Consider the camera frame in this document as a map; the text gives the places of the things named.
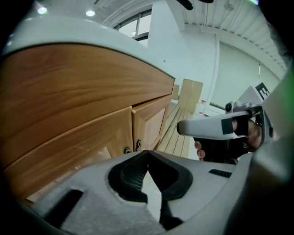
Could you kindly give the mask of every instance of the cabinet door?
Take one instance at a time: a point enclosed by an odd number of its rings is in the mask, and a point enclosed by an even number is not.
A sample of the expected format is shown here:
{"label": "cabinet door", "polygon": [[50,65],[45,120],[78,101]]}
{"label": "cabinet door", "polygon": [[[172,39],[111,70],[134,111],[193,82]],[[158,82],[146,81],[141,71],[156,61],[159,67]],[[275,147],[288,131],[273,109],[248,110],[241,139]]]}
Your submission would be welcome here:
{"label": "cabinet door", "polygon": [[140,150],[152,150],[159,142],[168,113],[171,95],[132,108],[133,141],[141,141]]}
{"label": "cabinet door", "polygon": [[68,172],[121,156],[125,147],[133,151],[131,125],[131,107],[128,107],[40,145],[4,170],[12,192],[25,199]]}

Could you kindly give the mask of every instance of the human hand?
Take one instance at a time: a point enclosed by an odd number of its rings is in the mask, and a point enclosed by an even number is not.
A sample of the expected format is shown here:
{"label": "human hand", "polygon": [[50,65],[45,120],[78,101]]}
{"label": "human hand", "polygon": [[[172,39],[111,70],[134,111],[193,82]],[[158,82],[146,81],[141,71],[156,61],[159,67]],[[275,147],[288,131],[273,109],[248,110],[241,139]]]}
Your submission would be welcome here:
{"label": "human hand", "polygon": [[[237,121],[233,120],[233,130],[236,131],[237,129]],[[257,149],[261,143],[261,138],[262,138],[262,131],[261,127],[257,124],[255,124],[252,120],[248,120],[248,141],[247,143],[249,144],[250,147],[253,149]],[[197,149],[197,155],[199,157],[200,161],[203,161],[203,158],[205,157],[205,151],[201,146],[201,143],[199,141],[195,141],[194,144],[195,148]]]}

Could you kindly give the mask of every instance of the white wall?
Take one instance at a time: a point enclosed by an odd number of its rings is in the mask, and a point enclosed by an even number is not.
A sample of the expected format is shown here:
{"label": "white wall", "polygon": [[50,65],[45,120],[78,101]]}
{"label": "white wall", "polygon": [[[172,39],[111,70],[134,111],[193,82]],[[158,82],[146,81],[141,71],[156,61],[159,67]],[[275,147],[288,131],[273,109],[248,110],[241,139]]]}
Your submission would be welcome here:
{"label": "white wall", "polygon": [[148,48],[166,61],[170,74],[176,78],[175,84],[180,88],[185,78],[202,82],[202,100],[208,101],[217,75],[218,45],[218,38],[213,34],[179,32],[165,0],[154,2]]}
{"label": "white wall", "polygon": [[[249,55],[220,44],[220,61],[215,89],[211,102],[225,106],[237,100],[240,95],[259,79],[259,62]],[[260,79],[269,92],[277,86],[279,79],[265,66],[260,66]]]}

